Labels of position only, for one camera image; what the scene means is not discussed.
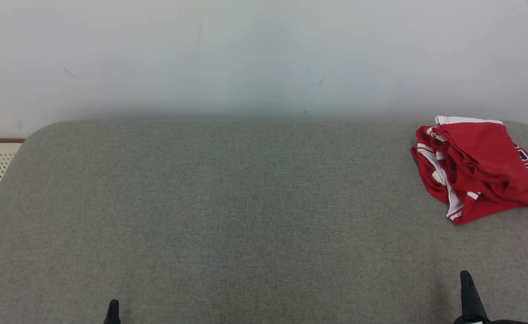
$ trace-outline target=white wall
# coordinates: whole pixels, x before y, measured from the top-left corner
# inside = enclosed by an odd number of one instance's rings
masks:
[[[1,137],[126,113],[528,123],[528,3],[0,0]]]

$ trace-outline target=folded red clothing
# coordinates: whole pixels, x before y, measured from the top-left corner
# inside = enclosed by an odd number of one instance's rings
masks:
[[[500,121],[461,117],[437,117],[437,121],[441,123],[436,127],[418,129],[418,145],[411,151],[428,192],[449,204],[449,219],[467,223],[500,211],[528,207],[528,152],[511,141]],[[494,147],[500,147],[502,153]],[[499,154],[502,166],[495,166],[497,160],[486,152]]]

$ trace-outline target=gray cushion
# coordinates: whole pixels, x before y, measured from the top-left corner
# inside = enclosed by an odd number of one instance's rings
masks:
[[[114,298],[124,324],[451,323],[464,269],[488,316],[528,321],[528,209],[451,223],[420,125],[46,127],[0,184],[0,323],[101,323]]]

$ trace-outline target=red fabric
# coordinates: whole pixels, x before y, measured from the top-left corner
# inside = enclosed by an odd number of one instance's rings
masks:
[[[459,122],[422,126],[416,138],[419,145],[411,153],[428,192],[450,203],[449,189],[433,176],[439,167],[459,199],[452,202],[447,215],[455,223],[528,207],[528,152],[511,141],[504,125]],[[437,160],[431,162],[431,156]]]

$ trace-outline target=gray fabric surface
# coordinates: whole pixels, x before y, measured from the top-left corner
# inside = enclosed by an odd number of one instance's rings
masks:
[[[123,324],[451,323],[463,269],[488,316],[527,321],[528,209],[451,223],[420,125],[46,127],[0,184],[0,323],[101,323],[113,298]]]

